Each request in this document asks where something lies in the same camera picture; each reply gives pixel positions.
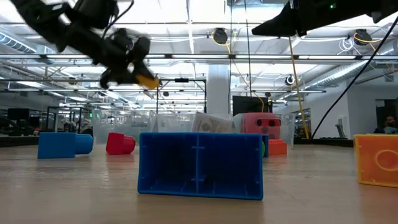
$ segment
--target white wall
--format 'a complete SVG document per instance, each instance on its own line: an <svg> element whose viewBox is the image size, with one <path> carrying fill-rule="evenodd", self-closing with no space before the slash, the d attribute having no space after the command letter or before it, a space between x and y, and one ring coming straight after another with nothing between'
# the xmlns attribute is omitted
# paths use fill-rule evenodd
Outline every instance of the white wall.
<svg viewBox="0 0 398 224"><path fill-rule="evenodd" d="M353 85L348 92L351 137L373 133L377 128L376 100L396 100L396 86Z"/></svg>
<svg viewBox="0 0 398 224"><path fill-rule="evenodd" d="M346 84L341 83L339 87L327 88L326 93L312 93L305 98L303 109L310 109L312 132L314 132L327 109L337 100L345 88ZM274 112L292 113L300 110L298 102L288 102L288 104L288 106L275 108ZM339 118L345 118L343 121L346 121L346 123L343 124L343 129L347 136L351 136L348 115L348 99L347 95L345 95L323 121L315 138L338 138L339 134L335 125L338 123Z"/></svg>
<svg viewBox="0 0 398 224"><path fill-rule="evenodd" d="M28 93L28 97L20 96L19 93L0 93L0 109L28 108L47 111L48 106L59 106L59 100L37 93Z"/></svg>

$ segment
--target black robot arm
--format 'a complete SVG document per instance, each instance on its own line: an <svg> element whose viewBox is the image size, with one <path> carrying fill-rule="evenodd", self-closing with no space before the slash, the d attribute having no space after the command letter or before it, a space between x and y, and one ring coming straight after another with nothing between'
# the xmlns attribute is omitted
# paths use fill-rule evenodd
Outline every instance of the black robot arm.
<svg viewBox="0 0 398 224"><path fill-rule="evenodd" d="M159 80L145 66L143 59L149 53L150 40L140 37L135 43L125 29L118 29L107 38L102 38L91 29L108 29L111 17L119 9L114 0L79 0L74 8L68 3L45 4L41 0L11 0L18 13L48 42L62 52L67 46L93 59L93 63L107 69L101 76L101 86L108 82L139 84L153 89ZM66 15L71 23L66 24L60 16ZM133 72L127 67L133 64Z"/></svg>

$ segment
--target blue plastic block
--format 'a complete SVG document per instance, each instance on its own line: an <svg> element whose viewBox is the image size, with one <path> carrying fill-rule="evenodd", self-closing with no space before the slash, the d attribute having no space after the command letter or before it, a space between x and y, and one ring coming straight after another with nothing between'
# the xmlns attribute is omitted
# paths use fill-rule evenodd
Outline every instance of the blue plastic block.
<svg viewBox="0 0 398 224"><path fill-rule="evenodd" d="M268 156L269 156L269 154L268 154L268 135L263 135L262 141L266 147L266 153L264 153L264 158L268 158Z"/></svg>
<svg viewBox="0 0 398 224"><path fill-rule="evenodd" d="M93 150L93 137L89 134L77 134L76 135L76 148L75 154L89 154Z"/></svg>
<svg viewBox="0 0 398 224"><path fill-rule="evenodd" d="M262 136L142 133L138 192L262 200Z"/></svg>
<svg viewBox="0 0 398 224"><path fill-rule="evenodd" d="M38 159L75 157L75 133L40 133Z"/></svg>

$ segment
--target ceiling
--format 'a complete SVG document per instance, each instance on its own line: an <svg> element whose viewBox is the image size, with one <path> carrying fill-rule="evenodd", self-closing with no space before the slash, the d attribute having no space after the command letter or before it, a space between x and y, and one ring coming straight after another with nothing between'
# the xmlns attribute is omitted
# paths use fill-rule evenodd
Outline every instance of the ceiling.
<svg viewBox="0 0 398 224"><path fill-rule="evenodd" d="M46 3L59 1L46 0ZM290 55L289 40L287 38L258 37L251 34L251 28L258 24L277 16L285 1L267 1L267 4L259 4L260 1L248 1L247 10L242 7L243 1L237 1L237 6L233 7L232 13L228 4L224 1L214 0L136 0L132 9L124 15L114 28L125 27L129 29L130 35L145 34L151 37L151 54L187 54L187 55ZM55 49L34 30L24 24L23 19L18 15L10 1L1 1L0 7L0 34L6 33L26 44L37 48L38 45L47 46ZM130 4L129 1L119 1L120 11L125 10ZM360 16L337 24L311 30L307 36L298 38L292 37L292 47L294 55L371 55L373 49L370 45L358 46L352 44L351 40L345 40L347 35L353 35L356 29L367 29L374 40L381 39L386 34L386 30L391 26L398 13L389 16L378 24L373 24L368 16ZM211 33L215 28L224 28L228 35L228 47L217 45ZM398 27L389 37L391 40L398 37ZM0 54L21 54L6 45L0 44ZM63 54L78 54L74 49L66 49ZM0 77L38 79L50 78L68 79L99 79L104 68L101 66L91 66L91 61L86 59L69 60L67 58L57 58L52 64L28 60L26 58L0 59L3 64L9 66L4 69L14 69L16 73L0 73ZM160 78L196 78L206 79L209 67L214 64L229 65L230 60L226 59L149 59L146 61L150 69L158 74ZM307 60L299 61L295 65L297 75L301 83L310 83L312 80L322 76L324 73L347 63L342 60ZM284 79L293 74L293 66L290 60L235 60L231 65L231 76L236 77L234 81L237 85L231 87L235 90L246 90L244 82L249 81L246 74L251 74L252 87L258 90L286 90ZM67 82L43 83L44 89L88 89L98 86L97 83L78 83L70 85ZM13 83L13 88L26 88L20 83ZM186 89L184 93L170 91L170 96L161 96L160 99L167 102L167 99L175 100L189 99L198 102L204 97L201 88L203 83L174 83L170 82L164 90ZM137 102L142 105L152 105L155 103L154 95L151 92L141 92L138 86L122 86L113 88L132 89L137 92L118 92L114 96L116 103L128 102L130 105ZM104 103L111 96L99 96L99 94L69 93L61 91L51 91L62 96L77 95L82 98L90 97L89 100L97 103ZM201 110L202 105L193 106L190 103L182 103L181 110Z"/></svg>

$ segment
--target wooden floor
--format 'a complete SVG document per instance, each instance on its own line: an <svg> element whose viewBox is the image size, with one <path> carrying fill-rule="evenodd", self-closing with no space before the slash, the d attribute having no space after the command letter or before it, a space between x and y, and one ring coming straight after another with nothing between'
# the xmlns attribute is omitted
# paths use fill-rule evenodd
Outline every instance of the wooden floor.
<svg viewBox="0 0 398 224"><path fill-rule="evenodd" d="M139 195L139 155L75 159L0 148L0 223L398 223L398 189L359 185L351 149L295 146L264 159L261 202Z"/></svg>

